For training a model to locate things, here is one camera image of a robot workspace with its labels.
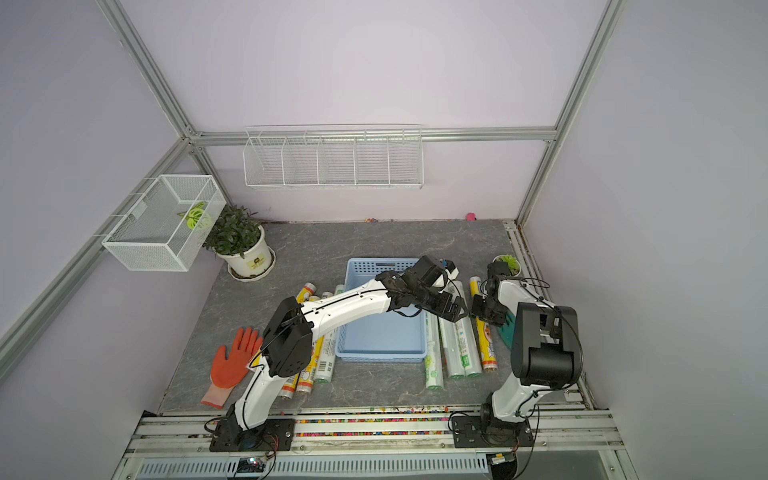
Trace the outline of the white wrap roll red label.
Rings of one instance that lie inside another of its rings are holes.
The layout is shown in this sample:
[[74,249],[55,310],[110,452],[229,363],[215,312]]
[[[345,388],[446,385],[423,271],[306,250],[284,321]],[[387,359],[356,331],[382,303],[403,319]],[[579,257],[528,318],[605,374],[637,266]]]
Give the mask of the white wrap roll red label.
[[465,376],[455,324],[446,319],[438,319],[441,345],[448,376],[459,379]]

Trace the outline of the light blue plastic basket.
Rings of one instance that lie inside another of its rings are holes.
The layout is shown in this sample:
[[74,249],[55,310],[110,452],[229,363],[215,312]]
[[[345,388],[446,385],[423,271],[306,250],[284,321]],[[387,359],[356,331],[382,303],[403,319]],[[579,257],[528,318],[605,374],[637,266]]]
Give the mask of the light blue plastic basket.
[[[352,258],[345,287],[357,288],[384,271],[402,272],[417,258]],[[349,362],[421,363],[427,354],[425,313],[414,307],[370,315],[339,329],[336,356]]]

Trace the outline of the yellow plastic wrap roll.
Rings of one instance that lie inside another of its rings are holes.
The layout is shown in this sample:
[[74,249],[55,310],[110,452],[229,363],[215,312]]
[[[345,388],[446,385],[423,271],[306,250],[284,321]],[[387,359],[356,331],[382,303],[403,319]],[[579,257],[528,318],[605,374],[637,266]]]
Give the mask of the yellow plastic wrap roll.
[[[479,276],[472,276],[470,278],[471,301],[474,301],[474,297],[480,294],[480,284],[481,279]],[[482,368],[485,372],[496,371],[498,369],[498,362],[493,348],[490,326],[479,316],[475,316],[475,324]]]

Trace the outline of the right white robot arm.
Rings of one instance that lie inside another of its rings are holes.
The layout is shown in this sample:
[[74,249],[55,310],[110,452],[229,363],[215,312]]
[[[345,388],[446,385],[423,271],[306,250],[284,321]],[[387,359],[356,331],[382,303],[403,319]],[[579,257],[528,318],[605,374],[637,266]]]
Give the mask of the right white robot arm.
[[547,302],[530,283],[497,259],[488,265],[485,291],[472,298],[474,317],[497,327],[514,320],[511,374],[483,405],[488,429],[526,426],[541,397],[576,384],[583,370],[576,310]]

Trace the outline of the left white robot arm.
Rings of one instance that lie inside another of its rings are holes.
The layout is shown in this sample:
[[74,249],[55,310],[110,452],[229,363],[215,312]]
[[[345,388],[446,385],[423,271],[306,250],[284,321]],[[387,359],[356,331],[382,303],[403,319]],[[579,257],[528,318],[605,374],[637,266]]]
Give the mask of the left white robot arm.
[[293,297],[283,300],[264,331],[262,348],[248,365],[253,376],[234,405],[240,430],[265,423],[282,385],[309,365],[313,344],[329,332],[406,307],[452,322],[466,316],[466,303],[446,291],[457,278],[454,262],[423,256],[402,272],[381,272],[363,285],[325,300],[303,304]]

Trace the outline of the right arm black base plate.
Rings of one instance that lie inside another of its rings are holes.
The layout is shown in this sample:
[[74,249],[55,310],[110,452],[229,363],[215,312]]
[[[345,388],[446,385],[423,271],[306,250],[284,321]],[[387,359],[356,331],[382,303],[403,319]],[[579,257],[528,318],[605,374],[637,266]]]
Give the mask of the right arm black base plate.
[[447,428],[455,448],[530,447],[535,442],[535,430],[528,421],[501,422],[496,418],[454,412],[449,415]]

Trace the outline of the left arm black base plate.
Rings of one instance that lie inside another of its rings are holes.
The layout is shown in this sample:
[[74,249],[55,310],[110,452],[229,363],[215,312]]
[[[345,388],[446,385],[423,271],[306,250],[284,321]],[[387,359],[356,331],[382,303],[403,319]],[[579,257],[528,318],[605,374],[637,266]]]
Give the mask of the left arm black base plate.
[[295,421],[291,418],[267,419],[251,430],[240,428],[234,416],[220,420],[213,430],[211,452],[288,451],[294,439]]

